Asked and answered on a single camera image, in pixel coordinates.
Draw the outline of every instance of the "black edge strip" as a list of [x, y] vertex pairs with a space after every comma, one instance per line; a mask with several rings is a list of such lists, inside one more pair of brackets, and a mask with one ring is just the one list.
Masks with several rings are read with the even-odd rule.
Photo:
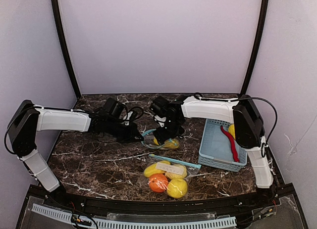
[[256, 59], [257, 59], [257, 55], [258, 55], [258, 51], [259, 51], [259, 47], [260, 47], [260, 43], [261, 43], [262, 33], [263, 33], [263, 29], [264, 29], [267, 5], [268, 5], [268, 0], [262, 0], [257, 32], [256, 32], [256, 36], [254, 39], [254, 44], [253, 44], [253, 48], [252, 48], [252, 52], [251, 52], [249, 66], [248, 66], [247, 73], [246, 73], [246, 76], [245, 76], [244, 81], [243, 81], [243, 85], [242, 85], [240, 94], [247, 93], [247, 89], [248, 89], [248, 86], [249, 86], [249, 83], [251, 80], [251, 76], [253, 73], [254, 65], [256, 63]]
[[[288, 195], [294, 195], [296, 204], [298, 206], [302, 222], [305, 229], [308, 229], [307, 222], [298, 200], [296, 191], [292, 183], [281, 185], [278, 188], [278, 197], [284, 197]], [[58, 207], [50, 199], [45, 199], [47, 192], [42, 188], [34, 185], [30, 185], [26, 200], [23, 204], [18, 225], [21, 225], [24, 211], [27, 205], [28, 198], [34, 196], [45, 200], [45, 204]], [[218, 216], [230, 215], [236, 217], [248, 217], [252, 214], [252, 210], [255, 208], [239, 208], [235, 207], [237, 202], [242, 199], [248, 199], [256, 193], [248, 193], [239, 196], [208, 199], [208, 200], [195, 200], [195, 201], [171, 201], [171, 202], [142, 202], [142, 201], [121, 201], [112, 199], [100, 199], [93, 197], [85, 197], [76, 194], [67, 193], [65, 197], [71, 200], [78, 210], [85, 212], [86, 214], [106, 216], [107, 213], [120, 213], [120, 214], [138, 214], [138, 215], [183, 215], [193, 213], [208, 213], [217, 212]]]
[[[119, 94], [194, 94], [193, 92], [184, 92], [184, 93], [179, 93], [179, 92], [147, 92], [147, 93], [98, 93], [98, 94], [83, 94], [86, 96], [90, 95], [119, 95]], [[200, 94], [226, 94], [226, 95], [236, 95], [236, 97], [239, 97], [239, 93], [210, 93], [210, 92], [200, 92]]]
[[64, 34], [63, 25], [61, 22], [61, 17], [60, 17], [60, 12], [59, 12], [58, 0], [51, 0], [51, 2], [52, 2], [55, 25], [56, 25], [56, 29], [57, 29], [57, 34], [58, 34], [58, 39], [59, 39], [61, 51], [62, 51], [63, 56], [64, 56], [66, 68], [67, 68], [68, 75], [69, 75], [71, 84], [73, 86], [75, 95], [76, 95], [77, 99], [79, 99], [81, 97], [81, 93], [80, 93], [79, 86], [78, 86], [78, 83], [76, 80], [73, 66], [71, 64], [71, 60], [70, 60], [70, 56], [69, 56], [69, 52], [68, 52], [68, 48], [67, 48], [67, 44], [66, 44], [65, 34]]

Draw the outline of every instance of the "black metal pole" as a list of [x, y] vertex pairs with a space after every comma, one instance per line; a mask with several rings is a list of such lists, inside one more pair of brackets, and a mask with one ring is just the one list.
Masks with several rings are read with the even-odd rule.
[[253, 48], [251, 52], [251, 57], [250, 57], [247, 73], [244, 78], [244, 82], [243, 82], [240, 94], [247, 93], [247, 89], [251, 80], [251, 76], [253, 73], [254, 65], [256, 63], [256, 59], [257, 59], [257, 55], [258, 55], [258, 51], [259, 51], [259, 47], [261, 43], [262, 33], [264, 29], [267, 5], [268, 5], [268, 0], [262, 0], [256, 37], [254, 39], [254, 44], [253, 44]]
[[78, 83], [76, 80], [73, 66], [71, 64], [71, 60], [70, 60], [70, 56], [69, 56], [69, 52], [68, 52], [68, 48], [67, 48], [67, 44], [66, 44], [65, 34], [64, 34], [63, 25], [61, 22], [61, 17], [60, 17], [60, 12], [59, 12], [58, 0], [51, 0], [51, 2], [52, 2], [55, 25], [56, 25], [56, 29], [57, 29], [57, 34], [58, 34], [58, 38], [59, 38], [61, 51], [62, 51], [63, 56], [64, 56], [66, 68], [67, 68], [68, 75], [69, 75], [71, 84], [73, 86], [75, 95], [76, 95], [77, 99], [79, 99], [81, 97], [81, 93], [80, 93], [79, 86], [78, 86]]

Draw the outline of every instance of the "blue plastic basket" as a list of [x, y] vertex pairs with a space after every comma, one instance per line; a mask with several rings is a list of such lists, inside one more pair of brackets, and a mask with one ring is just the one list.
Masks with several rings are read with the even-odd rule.
[[238, 172], [247, 164], [247, 153], [235, 142], [240, 162], [233, 160], [230, 141], [221, 131], [221, 125], [228, 131], [230, 123], [214, 119], [206, 120], [202, 143], [199, 149], [198, 163]]

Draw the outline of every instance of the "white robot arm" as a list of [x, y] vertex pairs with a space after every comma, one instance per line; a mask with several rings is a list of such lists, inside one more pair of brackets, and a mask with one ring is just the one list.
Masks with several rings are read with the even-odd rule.
[[248, 95], [232, 99], [202, 98], [198, 95], [181, 95], [174, 101], [159, 96], [150, 109], [160, 127], [154, 136], [160, 144], [184, 133], [181, 125], [185, 118], [206, 118], [235, 124], [236, 141], [247, 152], [258, 188], [270, 188], [273, 183], [272, 168], [263, 154], [267, 147], [263, 120]]
[[[119, 119], [123, 110], [126, 117]], [[35, 145], [36, 132], [43, 130], [71, 130], [80, 132], [109, 133], [116, 137], [117, 142], [137, 142], [143, 137], [133, 121], [138, 118], [135, 110], [127, 111], [125, 105], [109, 98], [105, 105], [96, 112], [83, 110], [63, 110], [45, 108], [34, 105], [30, 100], [22, 102], [5, 134], [10, 138], [10, 152], [23, 161], [30, 174], [48, 191], [53, 192], [61, 183], [48, 167]]]

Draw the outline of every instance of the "white plastic vent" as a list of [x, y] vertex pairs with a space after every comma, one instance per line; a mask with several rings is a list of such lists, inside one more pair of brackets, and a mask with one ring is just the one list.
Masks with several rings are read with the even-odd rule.
[[[32, 212], [41, 214], [48, 218], [60, 222], [71, 224], [71, 213], [48, 208], [43, 205], [33, 204]], [[81, 219], [90, 221], [87, 217], [81, 216]], [[99, 229], [225, 229], [236, 226], [236, 218], [222, 218], [208, 221], [191, 223], [126, 223], [116, 222], [104, 219], [94, 218]], [[91, 227], [81, 226], [83, 228], [96, 228], [94, 224]]]

